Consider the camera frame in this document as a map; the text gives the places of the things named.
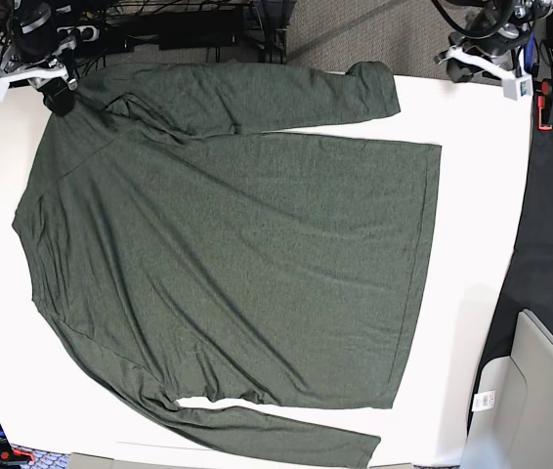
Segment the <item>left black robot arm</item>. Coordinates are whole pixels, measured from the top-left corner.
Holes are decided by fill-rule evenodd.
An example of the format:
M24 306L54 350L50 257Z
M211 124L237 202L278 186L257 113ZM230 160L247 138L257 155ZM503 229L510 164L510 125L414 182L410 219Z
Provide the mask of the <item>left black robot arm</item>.
M479 75L501 81L536 76L537 25L553 13L553 1L435 1L451 27L448 48L435 57L454 83Z

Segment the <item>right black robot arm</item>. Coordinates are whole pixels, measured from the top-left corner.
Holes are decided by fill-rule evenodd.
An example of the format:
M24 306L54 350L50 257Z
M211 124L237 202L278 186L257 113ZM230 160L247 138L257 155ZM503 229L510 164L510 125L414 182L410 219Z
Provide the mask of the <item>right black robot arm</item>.
M49 2L14 1L6 35L0 47L0 102L13 85L26 83L42 95L51 113L70 113L77 77L64 54L74 50L77 38L73 33L60 35Z

